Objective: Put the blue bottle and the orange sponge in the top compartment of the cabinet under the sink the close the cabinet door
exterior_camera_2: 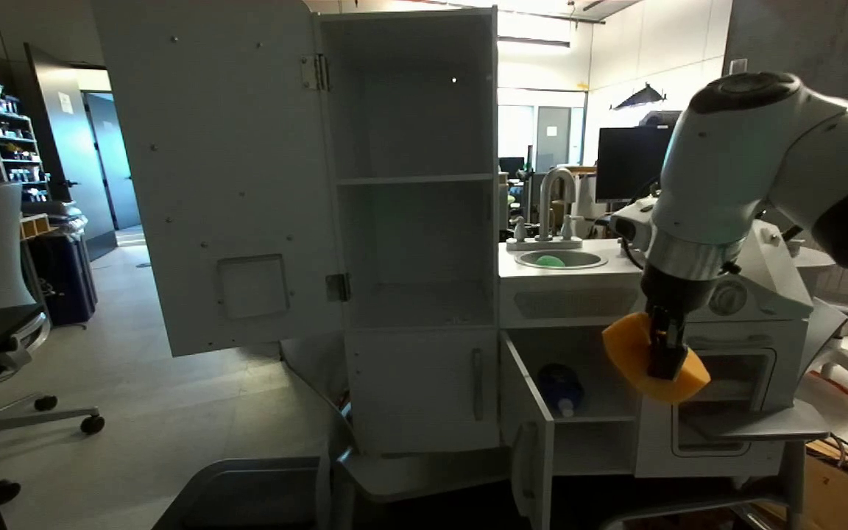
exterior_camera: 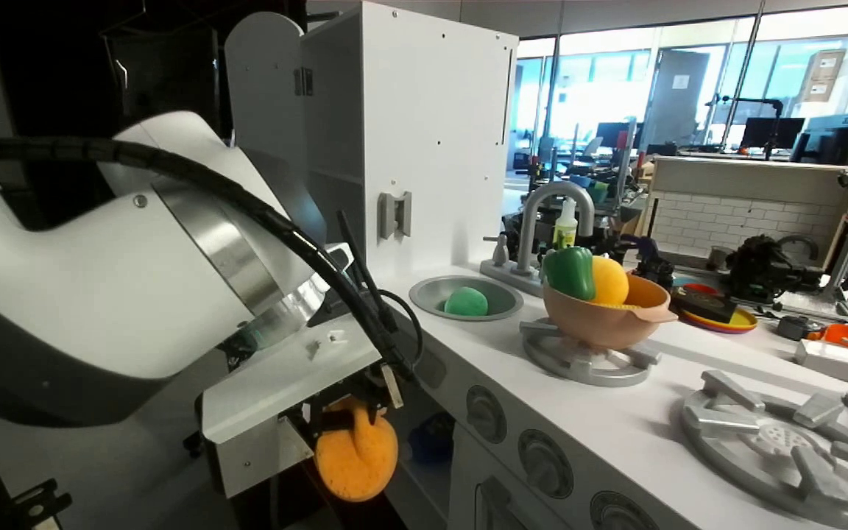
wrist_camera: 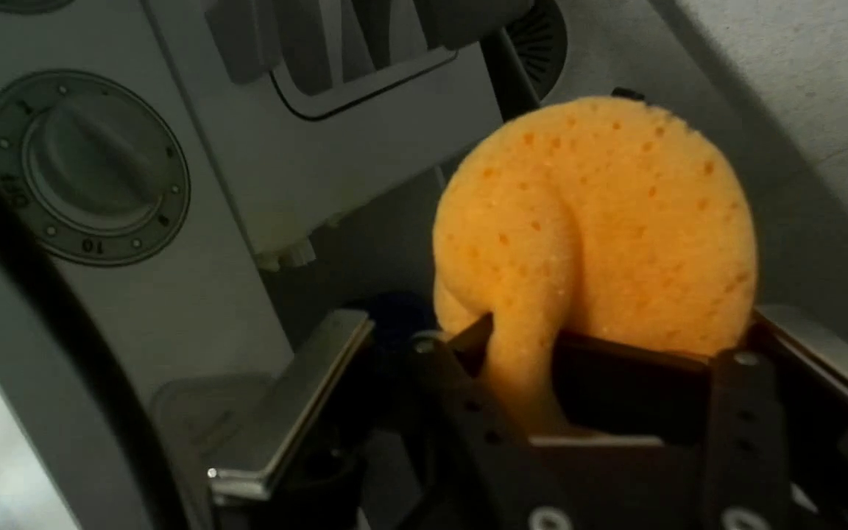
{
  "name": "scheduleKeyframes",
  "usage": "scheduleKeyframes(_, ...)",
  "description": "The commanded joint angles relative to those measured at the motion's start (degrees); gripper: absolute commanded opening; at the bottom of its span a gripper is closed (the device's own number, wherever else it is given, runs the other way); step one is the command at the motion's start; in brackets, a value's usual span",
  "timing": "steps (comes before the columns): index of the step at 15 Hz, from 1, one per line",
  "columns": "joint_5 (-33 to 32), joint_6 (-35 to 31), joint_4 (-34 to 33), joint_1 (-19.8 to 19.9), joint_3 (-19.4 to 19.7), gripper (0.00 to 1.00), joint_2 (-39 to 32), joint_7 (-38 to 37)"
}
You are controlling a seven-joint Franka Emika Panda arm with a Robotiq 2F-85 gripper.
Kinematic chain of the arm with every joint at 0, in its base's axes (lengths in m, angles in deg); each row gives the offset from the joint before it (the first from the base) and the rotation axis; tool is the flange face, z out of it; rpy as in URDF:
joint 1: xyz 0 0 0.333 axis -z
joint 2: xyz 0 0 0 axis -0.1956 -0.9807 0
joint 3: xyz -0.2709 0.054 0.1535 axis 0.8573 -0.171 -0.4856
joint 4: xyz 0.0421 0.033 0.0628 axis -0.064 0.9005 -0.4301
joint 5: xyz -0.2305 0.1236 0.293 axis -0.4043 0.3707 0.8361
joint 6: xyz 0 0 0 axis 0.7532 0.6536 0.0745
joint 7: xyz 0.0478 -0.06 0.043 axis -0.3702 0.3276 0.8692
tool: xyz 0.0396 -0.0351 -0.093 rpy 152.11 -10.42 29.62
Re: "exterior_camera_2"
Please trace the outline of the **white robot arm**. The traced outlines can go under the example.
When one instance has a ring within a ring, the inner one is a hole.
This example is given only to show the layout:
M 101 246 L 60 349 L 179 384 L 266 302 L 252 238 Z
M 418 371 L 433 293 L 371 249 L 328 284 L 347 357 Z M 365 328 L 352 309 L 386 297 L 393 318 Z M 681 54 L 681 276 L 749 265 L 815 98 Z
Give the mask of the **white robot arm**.
M 704 85 L 674 125 L 645 253 L 648 374 L 687 363 L 687 316 L 771 207 L 848 269 L 848 101 L 796 75 L 749 70 Z

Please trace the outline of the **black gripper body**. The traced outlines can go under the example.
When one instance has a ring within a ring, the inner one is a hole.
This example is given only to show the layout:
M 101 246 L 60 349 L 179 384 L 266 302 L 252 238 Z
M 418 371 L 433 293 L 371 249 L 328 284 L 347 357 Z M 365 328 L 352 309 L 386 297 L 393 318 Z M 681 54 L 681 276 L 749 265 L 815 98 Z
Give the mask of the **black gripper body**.
M 642 296 L 648 297 L 648 374 L 655 381 L 674 381 L 687 359 L 687 316 L 706 302 L 709 284 L 681 279 L 648 265 Z

